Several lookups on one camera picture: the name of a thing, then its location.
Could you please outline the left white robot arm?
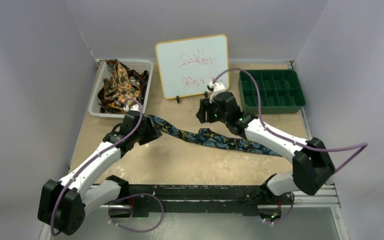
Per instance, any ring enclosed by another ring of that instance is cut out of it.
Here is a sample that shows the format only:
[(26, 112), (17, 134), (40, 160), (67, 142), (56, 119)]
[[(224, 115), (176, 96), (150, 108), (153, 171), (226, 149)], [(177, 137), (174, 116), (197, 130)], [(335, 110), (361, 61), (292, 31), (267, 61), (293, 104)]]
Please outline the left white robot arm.
[(50, 179), (43, 185), (38, 220), (50, 226), (52, 236), (60, 233), (69, 236), (101, 205), (112, 201), (122, 205), (142, 197), (142, 193), (131, 194), (129, 183), (114, 175), (96, 188), (91, 187), (135, 144), (144, 145), (161, 135), (151, 116), (145, 116), (140, 110), (128, 111), (122, 123), (105, 135), (98, 148), (81, 165), (60, 180)]

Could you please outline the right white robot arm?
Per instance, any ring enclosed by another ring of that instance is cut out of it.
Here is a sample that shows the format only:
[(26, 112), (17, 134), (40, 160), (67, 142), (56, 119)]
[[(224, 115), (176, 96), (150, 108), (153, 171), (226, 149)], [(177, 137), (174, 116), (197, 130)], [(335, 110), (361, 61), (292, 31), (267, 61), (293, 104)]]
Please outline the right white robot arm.
[(314, 196), (335, 172), (320, 139), (306, 140), (263, 124), (257, 115), (242, 111), (231, 92), (200, 99), (196, 117), (202, 124), (221, 122), (233, 135), (261, 144), (291, 163), (290, 172), (273, 174), (261, 185), (260, 196), (268, 204), (295, 191)]

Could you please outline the blue floral necktie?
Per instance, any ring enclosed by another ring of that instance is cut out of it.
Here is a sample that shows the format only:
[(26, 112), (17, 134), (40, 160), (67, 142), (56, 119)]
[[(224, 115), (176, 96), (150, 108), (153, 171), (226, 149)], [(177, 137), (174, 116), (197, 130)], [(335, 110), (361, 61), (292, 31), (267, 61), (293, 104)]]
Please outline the blue floral necktie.
[(275, 157), (281, 156), (261, 143), (248, 139), (228, 137), (214, 132), (209, 128), (200, 128), (197, 133), (194, 133), (181, 130), (159, 116), (150, 115), (150, 118), (153, 120), (159, 131), (190, 144), (221, 150), (233, 150)]

